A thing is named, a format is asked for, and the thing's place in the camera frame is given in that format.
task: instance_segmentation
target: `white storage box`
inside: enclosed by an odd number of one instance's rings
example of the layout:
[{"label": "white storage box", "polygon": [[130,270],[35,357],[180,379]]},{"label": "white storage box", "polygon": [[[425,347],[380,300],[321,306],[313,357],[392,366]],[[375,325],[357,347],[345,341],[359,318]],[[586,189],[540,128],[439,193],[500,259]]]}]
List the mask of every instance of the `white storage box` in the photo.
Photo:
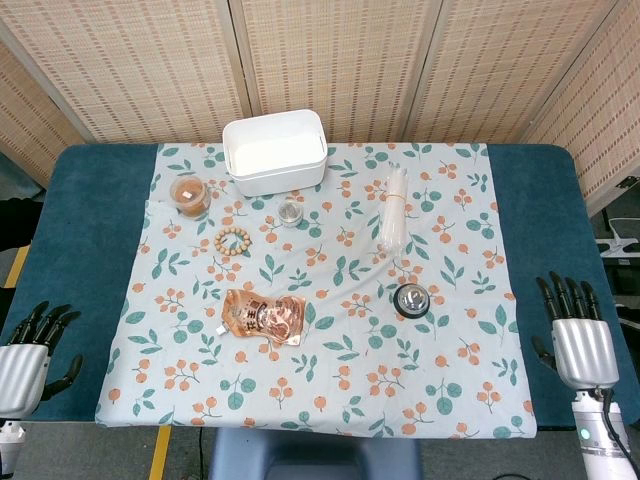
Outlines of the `white storage box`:
[{"label": "white storage box", "polygon": [[236,120],[222,131],[227,170],[247,197],[317,185],[327,165],[327,141],[311,110]]}]

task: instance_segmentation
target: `orange berry pattern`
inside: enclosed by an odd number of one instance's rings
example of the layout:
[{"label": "orange berry pattern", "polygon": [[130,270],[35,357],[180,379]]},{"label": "orange berry pattern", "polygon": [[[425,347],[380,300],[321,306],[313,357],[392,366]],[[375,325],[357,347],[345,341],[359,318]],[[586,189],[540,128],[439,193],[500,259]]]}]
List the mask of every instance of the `orange berry pattern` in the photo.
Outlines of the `orange berry pattern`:
[{"label": "orange berry pattern", "polygon": [[[381,245],[390,161],[409,171],[405,243],[393,254]],[[484,145],[328,145],[322,183],[251,198],[219,144],[164,144],[155,170],[98,423],[396,438],[535,433]],[[169,201],[179,175],[204,182],[210,207],[197,217]],[[294,227],[278,215],[287,197],[303,207]],[[214,248],[227,226],[249,234],[244,253]],[[244,238],[225,236],[225,246],[234,242]],[[429,295],[418,319],[393,306],[407,283]],[[305,298],[300,346],[219,335],[228,289]]]}]

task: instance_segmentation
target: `robotic hand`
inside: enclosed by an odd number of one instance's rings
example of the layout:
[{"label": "robotic hand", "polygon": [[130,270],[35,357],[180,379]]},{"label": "robotic hand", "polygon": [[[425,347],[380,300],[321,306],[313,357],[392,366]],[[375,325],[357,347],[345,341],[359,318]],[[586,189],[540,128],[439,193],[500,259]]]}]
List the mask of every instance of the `robotic hand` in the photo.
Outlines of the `robotic hand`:
[{"label": "robotic hand", "polygon": [[562,278],[555,272],[550,276],[557,299],[545,280],[536,280],[551,319],[555,356],[545,349],[540,337],[534,336],[531,341],[542,363],[576,390],[572,408],[587,477],[640,480],[638,467],[629,454],[620,408],[611,401],[612,387],[619,379],[618,367],[598,299],[587,282],[581,282],[580,288],[567,278],[567,293]]},{"label": "robotic hand", "polygon": [[41,401],[70,387],[82,367],[82,355],[71,361],[66,375],[45,385],[51,356],[69,323],[80,312],[71,305],[51,309],[42,302],[14,330],[9,343],[0,347],[0,479],[11,478],[25,441],[19,420],[31,415]]}]

